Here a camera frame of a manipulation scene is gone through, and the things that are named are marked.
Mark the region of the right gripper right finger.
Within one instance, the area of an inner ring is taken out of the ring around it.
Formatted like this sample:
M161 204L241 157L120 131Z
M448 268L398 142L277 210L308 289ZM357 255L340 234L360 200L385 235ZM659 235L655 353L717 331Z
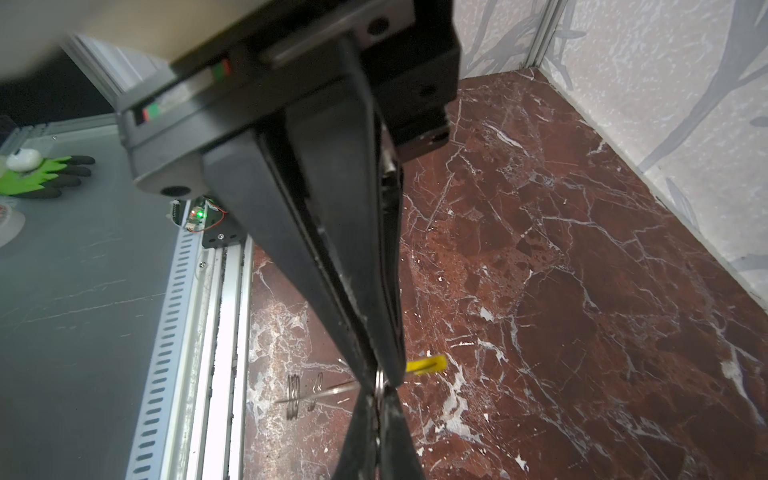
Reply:
M391 386L385 387L380 401L379 441L381 479L425 479L397 390Z

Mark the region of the aluminium front rail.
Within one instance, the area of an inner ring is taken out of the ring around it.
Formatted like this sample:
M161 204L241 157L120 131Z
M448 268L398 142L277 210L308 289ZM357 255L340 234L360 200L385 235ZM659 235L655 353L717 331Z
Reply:
M242 478L252 257L180 229L126 478Z

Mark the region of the green black work glove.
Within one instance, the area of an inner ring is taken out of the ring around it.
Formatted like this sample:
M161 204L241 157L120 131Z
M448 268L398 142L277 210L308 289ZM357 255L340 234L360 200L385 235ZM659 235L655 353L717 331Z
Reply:
M1 157L1 195L24 199L54 199L90 177L90 156L44 157L38 150L19 148Z

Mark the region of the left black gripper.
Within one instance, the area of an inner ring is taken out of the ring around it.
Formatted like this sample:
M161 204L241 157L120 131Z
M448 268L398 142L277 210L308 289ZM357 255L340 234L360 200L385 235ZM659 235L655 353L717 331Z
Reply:
M401 385L406 365L385 265L375 101L401 160L446 143L444 109L456 97L461 59L453 14L450 1L269 1L117 102L135 185L195 198L207 192L204 170L366 390L376 371ZM226 140L202 167L210 147L301 97L286 126L341 288L265 135L249 129Z

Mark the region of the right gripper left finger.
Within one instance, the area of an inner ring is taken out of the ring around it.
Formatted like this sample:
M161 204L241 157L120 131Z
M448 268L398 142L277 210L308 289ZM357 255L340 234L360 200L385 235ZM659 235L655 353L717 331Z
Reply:
M333 480L371 480L376 476L378 412L371 391L358 395Z

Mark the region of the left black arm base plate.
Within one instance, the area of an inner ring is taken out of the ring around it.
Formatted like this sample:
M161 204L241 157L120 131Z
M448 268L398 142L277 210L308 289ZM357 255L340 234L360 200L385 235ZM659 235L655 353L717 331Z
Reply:
M228 208L212 195L193 200L174 199L167 217L180 229L198 235L203 248L243 244L247 237Z

